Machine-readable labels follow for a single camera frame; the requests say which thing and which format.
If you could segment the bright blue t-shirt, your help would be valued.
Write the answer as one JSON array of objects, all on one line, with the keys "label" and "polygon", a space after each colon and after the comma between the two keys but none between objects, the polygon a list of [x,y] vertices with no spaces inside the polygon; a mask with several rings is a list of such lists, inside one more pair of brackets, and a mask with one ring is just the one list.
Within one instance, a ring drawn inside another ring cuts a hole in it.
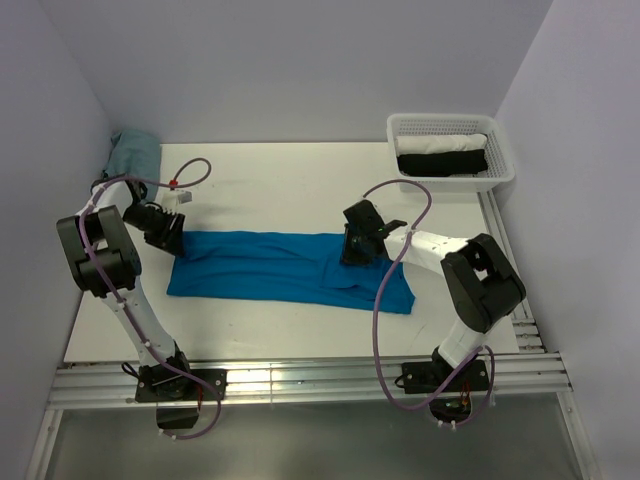
[{"label": "bright blue t-shirt", "polygon": [[344,265],[342,246],[343,236],[336,233],[189,231],[167,294],[371,311],[392,262]]}]

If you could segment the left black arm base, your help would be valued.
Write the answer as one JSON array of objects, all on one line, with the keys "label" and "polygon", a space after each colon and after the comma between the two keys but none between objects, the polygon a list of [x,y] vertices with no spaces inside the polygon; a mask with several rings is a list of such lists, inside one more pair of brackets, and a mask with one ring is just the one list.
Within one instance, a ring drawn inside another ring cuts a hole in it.
[{"label": "left black arm base", "polygon": [[212,387],[166,370],[161,365],[139,367],[123,362],[121,370],[136,382],[134,401],[137,404],[156,406],[156,424],[166,431],[182,434],[196,426],[205,401],[223,400],[227,386],[227,371],[224,369],[195,369],[186,365],[176,367],[187,370]]}]

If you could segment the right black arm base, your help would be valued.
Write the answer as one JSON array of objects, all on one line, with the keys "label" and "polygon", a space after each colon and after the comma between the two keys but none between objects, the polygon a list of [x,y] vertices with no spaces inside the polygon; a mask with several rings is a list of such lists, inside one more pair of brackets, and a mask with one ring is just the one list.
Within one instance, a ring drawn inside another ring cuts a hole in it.
[{"label": "right black arm base", "polygon": [[483,413],[494,401],[496,358],[490,347],[487,360],[478,353],[451,367],[438,353],[429,361],[401,364],[394,385],[406,395],[433,396],[428,412],[439,428],[456,430]]}]

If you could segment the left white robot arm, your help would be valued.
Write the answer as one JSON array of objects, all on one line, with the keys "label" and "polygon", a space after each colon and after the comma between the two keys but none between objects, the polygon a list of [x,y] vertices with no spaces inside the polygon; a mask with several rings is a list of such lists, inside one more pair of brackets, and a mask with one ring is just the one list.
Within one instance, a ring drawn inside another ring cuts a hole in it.
[{"label": "left white robot arm", "polygon": [[126,176],[98,180],[85,206],[58,220],[56,229],[76,285],[107,305],[136,348],[139,368],[123,370],[159,399],[183,399],[193,391],[195,375],[146,298],[128,228],[138,229],[146,244],[181,258],[185,216],[146,202],[146,195],[143,182]]}]

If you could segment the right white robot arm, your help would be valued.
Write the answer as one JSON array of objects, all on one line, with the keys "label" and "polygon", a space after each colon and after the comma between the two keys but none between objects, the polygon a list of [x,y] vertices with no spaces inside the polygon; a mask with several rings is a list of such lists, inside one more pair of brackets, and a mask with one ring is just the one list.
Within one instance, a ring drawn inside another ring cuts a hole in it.
[{"label": "right white robot arm", "polygon": [[376,292],[375,312],[401,263],[444,278],[458,319],[434,350],[431,368],[438,386],[457,388],[467,377],[466,363],[478,355],[494,325],[525,300],[525,286],[503,250],[485,233],[455,238],[419,231],[397,219],[386,222],[366,199],[347,208],[344,216],[343,264],[391,262]]}]

